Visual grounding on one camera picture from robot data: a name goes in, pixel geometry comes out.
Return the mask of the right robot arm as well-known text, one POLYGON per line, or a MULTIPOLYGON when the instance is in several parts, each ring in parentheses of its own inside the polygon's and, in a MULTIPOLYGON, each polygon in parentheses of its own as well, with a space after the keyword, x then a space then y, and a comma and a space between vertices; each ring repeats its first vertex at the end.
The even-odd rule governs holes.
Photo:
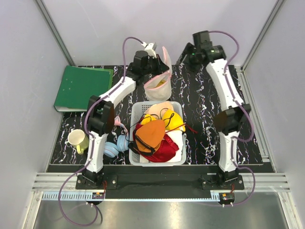
POLYGON ((210 34, 211 31, 194 33, 193 43, 186 44, 177 64, 184 64, 195 73, 205 68, 214 83, 221 112, 213 118, 220 137, 220 157, 212 183, 227 189, 238 180, 237 142, 245 141, 239 134, 242 124, 251 121, 251 106, 239 95, 231 77, 228 65, 232 58, 227 58, 221 45, 213 45, 210 34))

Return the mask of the yellow mesh bra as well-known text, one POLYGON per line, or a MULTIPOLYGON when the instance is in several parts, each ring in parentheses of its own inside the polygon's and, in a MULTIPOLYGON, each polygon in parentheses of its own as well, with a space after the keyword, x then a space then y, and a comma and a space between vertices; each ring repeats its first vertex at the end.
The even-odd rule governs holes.
POLYGON ((155 87, 159 87, 163 85, 165 82, 166 82, 165 80, 161 80, 160 82, 158 82, 158 84, 155 87))

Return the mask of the white pink mesh laundry bag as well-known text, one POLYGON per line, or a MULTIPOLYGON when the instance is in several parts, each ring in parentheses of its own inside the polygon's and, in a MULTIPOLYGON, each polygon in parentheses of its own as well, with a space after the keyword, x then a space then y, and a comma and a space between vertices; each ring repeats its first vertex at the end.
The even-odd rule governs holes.
POLYGON ((150 79, 144 85, 145 96, 149 101, 166 101, 172 95, 172 62, 167 49, 163 46, 163 63, 169 67, 164 73, 150 79))

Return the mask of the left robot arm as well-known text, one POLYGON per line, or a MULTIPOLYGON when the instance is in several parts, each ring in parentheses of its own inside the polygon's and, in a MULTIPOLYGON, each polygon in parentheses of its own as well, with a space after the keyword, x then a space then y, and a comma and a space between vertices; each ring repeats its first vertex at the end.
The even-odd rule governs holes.
POLYGON ((148 51, 137 51, 133 62, 124 67, 122 78, 100 96, 91 96, 85 116, 85 132, 89 135, 88 156, 79 171, 84 181, 93 189, 103 183, 103 153, 108 134, 114 127, 115 107, 143 81, 147 75, 160 75, 172 70, 171 59, 163 48, 163 60, 148 51))

